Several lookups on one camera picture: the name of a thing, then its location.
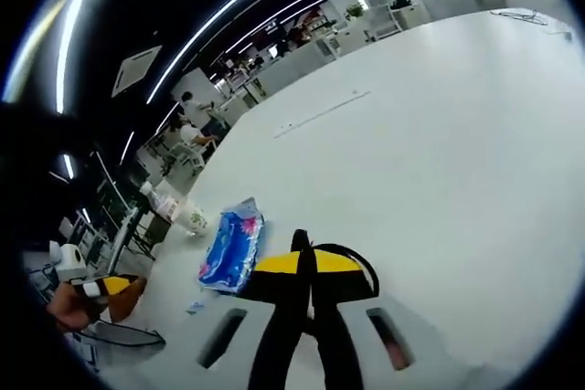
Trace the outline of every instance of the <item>white table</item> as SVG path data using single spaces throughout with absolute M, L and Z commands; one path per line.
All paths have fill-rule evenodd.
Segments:
M 584 58 L 552 32 L 480 13 L 360 49 L 244 114 L 189 197 L 215 215 L 255 196 L 268 255 L 295 228 L 356 249 L 454 357 L 517 374 L 585 265 Z M 162 245 L 142 303 L 160 333 L 205 295 L 212 240 Z M 296 355 L 289 388 L 322 387 L 320 367 Z

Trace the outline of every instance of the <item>plastic packaging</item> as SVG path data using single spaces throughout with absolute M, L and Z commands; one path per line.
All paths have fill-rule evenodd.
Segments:
M 188 200 L 181 203 L 171 195 L 159 195 L 149 182 L 143 184 L 140 192 L 148 198 L 153 210 L 169 223 L 178 224 L 195 235 L 207 233 L 208 221 L 200 207 Z
M 201 303 L 200 301 L 194 301 L 191 303 L 191 306 L 186 310 L 187 314 L 197 314 L 199 311 L 205 308 L 205 304 Z
M 264 217 L 254 198 L 225 210 L 219 230 L 199 271 L 199 281 L 208 288 L 236 293 L 246 284 L 258 255 Z

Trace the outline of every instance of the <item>ceiling light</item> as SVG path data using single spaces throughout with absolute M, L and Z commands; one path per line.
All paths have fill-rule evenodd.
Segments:
M 299 11 L 297 11 L 296 13 L 294 13 L 293 15 L 286 17 L 284 20 L 282 20 L 282 21 L 281 21 L 281 23 L 288 22 L 288 21 L 289 21 L 290 19 L 292 19 L 294 16 L 297 16 L 297 15 L 301 14 L 302 12 L 306 11 L 307 9 L 309 9 L 309 8 L 312 8 L 313 6 L 315 6 L 315 5 L 317 5 L 317 4 L 320 4 L 321 2 L 324 2 L 324 1 L 325 1 L 325 0 L 317 0 L 316 2 L 313 2 L 312 4 L 310 4 L 310 5 L 306 6 L 305 8 L 303 8 L 303 9 L 300 9 Z
M 116 182 L 114 182 L 112 180 L 112 176 L 108 172 L 108 168 L 106 168 L 106 164 L 103 162 L 103 159 L 100 156 L 100 152 L 96 151 L 95 154 L 98 156 L 98 160 L 100 161 L 101 169 L 103 170 L 103 173 L 106 176 L 106 180 L 108 180 L 108 182 L 110 182 L 110 185 L 112 186 L 114 192 L 116 193 L 118 198 L 120 198 L 120 201 L 122 201 L 122 204 L 124 205 L 126 210 L 129 211 L 130 207 L 128 206 L 128 203 L 126 203 L 126 200 L 124 200 L 122 194 L 120 194 L 120 191 L 118 190 L 118 188 L 116 187 Z
M 69 46 L 71 38 L 73 37 L 73 28 L 77 22 L 80 14 L 81 4 L 83 0 L 71 0 L 71 4 L 65 15 L 65 25 L 63 26 L 63 34 L 61 35 L 61 43 L 58 48 L 57 58 L 57 84 L 55 101 L 57 104 L 57 113 L 62 113 L 64 110 L 64 95 L 65 95 L 65 67 L 67 66 L 67 56 L 69 54 Z
M 88 211 L 85 210 L 85 207 L 81 209 L 81 212 L 83 212 L 83 216 L 85 216 L 86 221 L 91 224 L 90 216 L 88 215 Z
M 226 52 L 230 52 L 231 49 L 233 49 L 234 47 L 236 47 L 239 43 L 241 43 L 242 41 L 244 41 L 246 38 L 248 38 L 249 36 L 251 36 L 252 34 L 254 34 L 255 32 L 257 32 L 258 30 L 260 30 L 264 25 L 266 25 L 271 20 L 273 20 L 274 17 L 278 16 L 279 14 L 281 14 L 284 11 L 286 11 L 287 9 L 289 9 L 291 6 L 295 6 L 296 4 L 298 4 L 299 2 L 302 2 L 302 1 L 303 0 L 295 0 L 290 5 L 284 7 L 283 9 L 281 9 L 278 13 L 273 14 L 272 16 L 268 17 L 266 20 L 264 20 L 262 23 L 260 23 L 259 25 L 257 25 L 254 29 L 252 29 L 248 34 L 246 34 L 244 37 L 240 38 L 236 43 L 234 43 L 233 45 L 231 45 L 231 47 L 229 47 L 229 49 L 226 50 Z
M 55 174 L 55 173 L 53 173 L 53 172 L 51 172 L 51 171 L 49 171 L 49 172 L 48 172 L 48 174 L 49 174 L 49 175 L 51 175 L 51 176 L 53 176 L 53 177 L 55 177 L 55 178 L 56 178 L 56 179 L 58 179 L 60 182 L 63 182 L 63 183 L 67 183 L 67 184 L 69 184 L 69 181 L 68 181 L 66 178 L 64 178 L 64 177 L 61 177 L 61 176 L 60 176 L 60 175 L 58 175 L 58 174 Z
M 69 179 L 73 179 L 73 177 L 75 177 L 75 174 L 73 173 L 73 165 L 71 164 L 71 157 L 69 157 L 67 154 L 63 154 L 63 160 L 65 161 L 65 167 L 67 168 L 67 174 L 69 176 Z
M 225 54 L 225 52 L 220 53 L 216 59 L 211 61 L 211 64 L 209 64 L 209 66 L 213 66 L 214 64 L 216 64 L 223 54 Z
M 128 152 L 128 147 L 130 146 L 130 142 L 132 141 L 132 137 L 134 137 L 134 132 L 132 132 L 130 134 L 130 137 L 128 138 L 128 142 L 126 142 L 126 146 L 124 147 L 124 151 L 122 153 L 122 158 L 120 159 L 120 164 L 122 164 L 122 162 L 124 161 L 124 157 L 126 156 L 126 153 Z
M 186 42 L 186 44 L 183 46 L 183 48 L 179 51 L 178 54 L 176 54 L 175 58 L 173 58 L 173 61 L 171 61 L 171 63 L 166 68 L 166 70 L 163 72 L 163 75 L 161 75 L 161 78 L 156 82 L 156 85 L 154 86 L 153 91 L 150 93 L 150 96 L 146 100 L 146 104 L 151 103 L 151 101 L 154 99 L 154 95 L 156 95 L 156 92 L 161 88 L 166 77 L 168 77 L 171 74 L 171 72 L 175 68 L 176 64 L 185 55 L 185 53 L 191 48 L 191 46 L 193 46 L 193 43 L 195 43 L 197 41 L 197 39 L 201 36 L 201 34 L 203 34 L 211 25 L 213 25 L 216 22 L 216 20 L 218 20 L 221 16 L 223 16 L 226 13 L 226 11 L 228 11 L 238 1 L 239 0 L 229 0 L 225 5 L 223 5 L 216 12 L 216 14 L 214 14 L 206 23 L 203 24 L 203 26 L 201 28 L 198 29 L 198 31 L 189 39 L 189 41 Z
M 247 45 L 247 46 L 243 47 L 243 48 L 242 48 L 242 49 L 241 49 L 241 50 L 238 52 L 238 54 L 241 54 L 242 52 L 245 52 L 246 50 L 250 49 L 250 48 L 252 47 L 252 44 L 253 44 L 253 43 L 250 43 L 249 45 Z

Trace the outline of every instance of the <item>plastic bag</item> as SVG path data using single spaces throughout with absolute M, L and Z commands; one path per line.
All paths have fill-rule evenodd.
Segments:
M 222 212 L 219 230 L 199 271 L 208 288 L 236 293 L 246 284 L 261 244 L 264 217 L 254 198 Z

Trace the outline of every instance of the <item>white shirt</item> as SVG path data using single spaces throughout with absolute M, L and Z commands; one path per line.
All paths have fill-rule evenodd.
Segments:
M 192 143 L 193 139 L 196 137 L 204 137 L 203 133 L 198 128 L 195 128 L 188 123 L 181 127 L 181 140 L 184 143 L 187 145 L 197 146 L 196 144 Z
M 205 110 L 201 110 L 203 104 L 196 102 L 194 100 L 188 100 L 185 103 L 185 115 L 191 121 L 193 125 L 198 128 L 205 127 L 211 118 Z
M 177 142 L 179 142 L 181 140 L 181 133 L 179 132 L 179 130 L 175 130 L 174 132 L 169 128 L 168 130 L 166 130 L 165 132 L 165 139 L 163 140 L 163 143 L 169 147 L 169 148 L 173 148 Z

